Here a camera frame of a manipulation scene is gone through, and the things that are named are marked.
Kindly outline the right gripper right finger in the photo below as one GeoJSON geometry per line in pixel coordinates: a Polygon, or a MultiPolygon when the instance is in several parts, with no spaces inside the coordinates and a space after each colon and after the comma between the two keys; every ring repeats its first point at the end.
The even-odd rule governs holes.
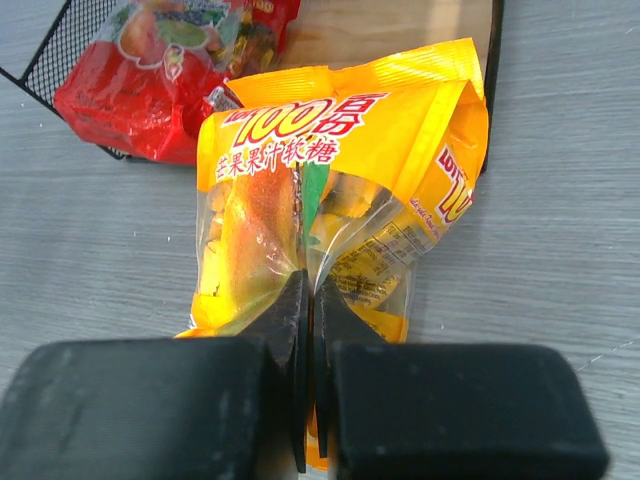
{"type": "Polygon", "coordinates": [[[556,350],[391,343],[335,282],[313,307],[315,423],[333,479],[600,479],[610,454],[556,350]]]}

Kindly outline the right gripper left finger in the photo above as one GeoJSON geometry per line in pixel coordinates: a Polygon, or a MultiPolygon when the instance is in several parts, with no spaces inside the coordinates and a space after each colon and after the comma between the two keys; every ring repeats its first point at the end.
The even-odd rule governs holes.
{"type": "Polygon", "coordinates": [[[234,336],[35,349],[1,402],[5,479],[295,479],[309,287],[292,273],[234,336]]]}

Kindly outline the orange candy bag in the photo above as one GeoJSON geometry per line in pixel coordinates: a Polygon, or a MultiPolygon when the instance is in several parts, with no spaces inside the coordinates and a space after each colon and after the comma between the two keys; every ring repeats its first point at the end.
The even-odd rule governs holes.
{"type": "Polygon", "coordinates": [[[411,272],[471,206],[490,116],[469,38],[230,82],[197,143],[192,337],[249,334],[304,378],[319,315],[405,341],[411,272]]]}

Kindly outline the red fruit candy bag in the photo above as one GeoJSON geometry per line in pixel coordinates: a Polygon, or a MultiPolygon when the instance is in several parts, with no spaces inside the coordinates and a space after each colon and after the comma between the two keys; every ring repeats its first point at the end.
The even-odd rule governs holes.
{"type": "Polygon", "coordinates": [[[196,161],[201,123],[237,108],[225,83],[274,67],[297,1],[119,1],[54,94],[82,140],[196,161]]]}

